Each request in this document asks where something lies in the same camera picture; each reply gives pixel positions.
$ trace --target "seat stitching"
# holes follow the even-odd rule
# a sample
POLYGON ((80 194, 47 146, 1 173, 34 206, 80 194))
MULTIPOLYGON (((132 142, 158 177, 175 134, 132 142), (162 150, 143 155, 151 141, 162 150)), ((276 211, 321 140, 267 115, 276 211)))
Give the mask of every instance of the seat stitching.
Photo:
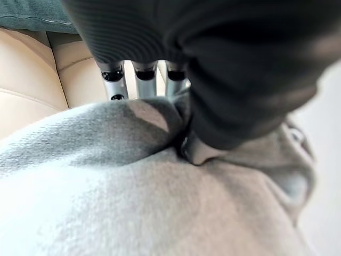
POLYGON ((21 98, 24 98, 24 99, 27 99, 27 100, 31 100, 31 101, 34 101, 36 103, 40 103, 40 104, 43 104, 47 107, 50 107, 50 108, 53 108, 57 111, 64 111, 63 109, 60 109, 60 108, 57 108, 51 104, 48 104, 44 101, 41 101, 41 100, 38 100, 36 98, 33 98, 33 97, 30 97, 28 95, 25 95, 25 94, 22 94, 22 93, 19 93, 19 92, 14 92, 14 91, 11 91, 11 90, 6 90, 6 89, 3 89, 3 88, 0 88, 0 92, 3 92, 3 93, 7 93, 7 94, 11 94, 11 95, 14 95, 14 96, 17 96, 17 97, 21 97, 21 98))
POLYGON ((82 61, 84 61, 84 60, 89 60, 89 59, 92 59, 92 58, 93 58, 93 57, 90 56, 90 57, 85 57, 85 58, 83 58, 83 59, 74 61, 74 62, 72 62, 72 63, 66 65, 65 67, 62 67, 61 69, 59 69, 58 72, 63 72, 65 69, 68 69, 68 68, 72 67, 72 66, 75 65, 75 64, 78 64, 78 63, 80 63, 80 62, 82 62, 82 61))

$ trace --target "black sleeve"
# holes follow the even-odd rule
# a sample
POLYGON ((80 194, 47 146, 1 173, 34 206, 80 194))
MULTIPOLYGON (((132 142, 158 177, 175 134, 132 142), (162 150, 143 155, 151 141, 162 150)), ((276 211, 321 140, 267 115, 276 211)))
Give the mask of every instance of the black sleeve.
POLYGON ((208 145, 231 149, 271 132, 315 95, 316 80, 341 56, 341 3, 216 2, 196 1, 178 17, 159 6, 159 17, 168 19, 165 42, 190 57, 192 128, 208 145))

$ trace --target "leather upholstery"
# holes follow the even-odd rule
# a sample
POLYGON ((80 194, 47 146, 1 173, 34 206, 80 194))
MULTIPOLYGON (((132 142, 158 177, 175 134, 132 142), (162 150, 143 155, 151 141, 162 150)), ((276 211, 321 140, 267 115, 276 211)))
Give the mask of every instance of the leather upholstery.
MULTIPOLYGON (((125 73, 134 99, 136 82, 129 61, 125 73)), ((163 95, 159 70, 157 83, 158 95, 163 95)), ((0 27, 0 140, 68 108, 104 101, 99 68, 78 35, 48 33, 47 38, 45 32, 0 27)))

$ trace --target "gray fabric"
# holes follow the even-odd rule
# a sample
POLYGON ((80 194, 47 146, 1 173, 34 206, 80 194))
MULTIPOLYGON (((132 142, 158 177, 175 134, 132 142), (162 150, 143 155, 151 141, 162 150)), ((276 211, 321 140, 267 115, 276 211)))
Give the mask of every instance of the gray fabric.
POLYGON ((0 147, 0 255, 311 255, 312 159, 284 124, 203 166, 172 143, 187 96, 75 108, 0 147))
POLYGON ((0 26, 77 33, 59 0, 1 0, 0 26))

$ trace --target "black fabric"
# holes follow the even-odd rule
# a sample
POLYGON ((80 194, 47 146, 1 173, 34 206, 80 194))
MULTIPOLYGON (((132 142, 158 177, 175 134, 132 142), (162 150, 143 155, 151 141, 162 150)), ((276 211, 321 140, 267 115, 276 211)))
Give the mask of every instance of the black fabric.
POLYGON ((192 128, 230 149, 316 93, 341 57, 341 2, 62 0, 103 71, 130 59, 188 64, 192 128))

